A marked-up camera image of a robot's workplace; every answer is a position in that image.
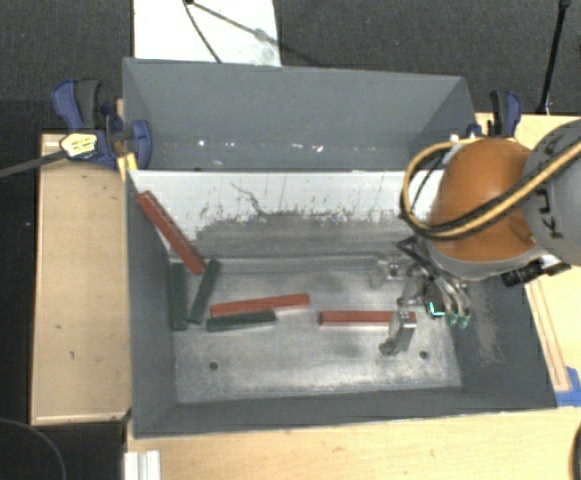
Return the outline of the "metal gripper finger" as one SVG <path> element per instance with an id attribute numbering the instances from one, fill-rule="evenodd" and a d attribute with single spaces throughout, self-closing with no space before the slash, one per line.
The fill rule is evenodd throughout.
<path id="1" fill-rule="evenodd" d="M 416 314 L 412 311 L 394 312 L 388 329 L 388 337 L 379 345 L 382 355 L 392 356 L 407 352 L 416 331 Z"/>
<path id="2" fill-rule="evenodd" d="M 369 286 L 371 289 L 381 289 L 386 283 L 399 279 L 402 271 L 403 268 L 399 263 L 377 262 L 369 273 Z"/>

